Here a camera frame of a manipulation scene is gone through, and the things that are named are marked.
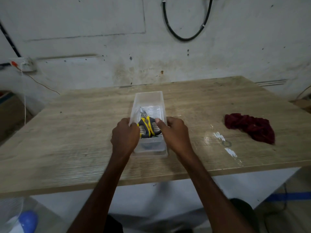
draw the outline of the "white wire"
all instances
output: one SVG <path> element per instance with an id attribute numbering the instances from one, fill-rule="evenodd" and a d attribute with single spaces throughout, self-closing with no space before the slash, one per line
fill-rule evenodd
<path id="1" fill-rule="evenodd" d="M 24 63 L 21 64 L 21 84 L 22 84 L 22 91 L 24 94 L 24 111 L 25 111 L 25 118 L 24 118 L 24 125 L 26 125 L 26 94 L 25 94 L 25 85 L 24 85 L 24 75 L 23 75 L 23 65 Z"/>

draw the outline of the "wood grain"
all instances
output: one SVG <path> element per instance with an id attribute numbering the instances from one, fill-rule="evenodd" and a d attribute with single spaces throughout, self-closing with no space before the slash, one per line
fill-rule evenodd
<path id="1" fill-rule="evenodd" d="M 163 91 L 168 116 L 185 121 L 194 151 L 212 175 L 311 164 L 311 115 L 242 76 L 74 90 L 50 103 L 0 147 L 0 197 L 93 188 L 108 163 L 111 131 L 129 117 L 135 93 Z M 276 144 L 252 140 L 224 126 L 224 115 L 270 121 Z M 219 132 L 237 157 L 226 152 Z M 119 185 L 188 178 L 173 152 L 168 158 L 132 157 Z"/>

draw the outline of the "right hand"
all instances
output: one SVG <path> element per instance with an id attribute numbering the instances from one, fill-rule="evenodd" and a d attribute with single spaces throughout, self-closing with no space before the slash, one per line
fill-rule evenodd
<path id="1" fill-rule="evenodd" d="M 189 138 L 188 127 L 185 123 L 178 118 L 166 117 L 166 119 L 169 126 L 166 126 L 158 118 L 155 119 L 155 122 L 161 129 L 167 146 L 179 156 L 194 153 Z"/>

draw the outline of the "red cloth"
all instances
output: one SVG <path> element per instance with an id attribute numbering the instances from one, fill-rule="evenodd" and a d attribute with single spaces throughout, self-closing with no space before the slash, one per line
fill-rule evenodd
<path id="1" fill-rule="evenodd" d="M 274 144 L 275 135 L 269 120 L 254 118 L 249 115 L 238 113 L 226 114 L 225 125 L 228 129 L 241 129 L 250 135 L 255 141 Z"/>

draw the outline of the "forearm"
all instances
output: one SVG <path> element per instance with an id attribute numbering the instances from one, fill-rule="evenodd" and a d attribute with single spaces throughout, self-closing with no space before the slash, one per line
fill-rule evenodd
<path id="1" fill-rule="evenodd" d="M 127 161 L 110 160 L 103 176 L 68 229 L 71 232 L 100 232 L 105 227 L 109 207 Z"/>
<path id="2" fill-rule="evenodd" d="M 254 230 L 216 185 L 196 154 L 181 163 L 189 173 L 202 201 L 213 232 L 251 232 Z"/>

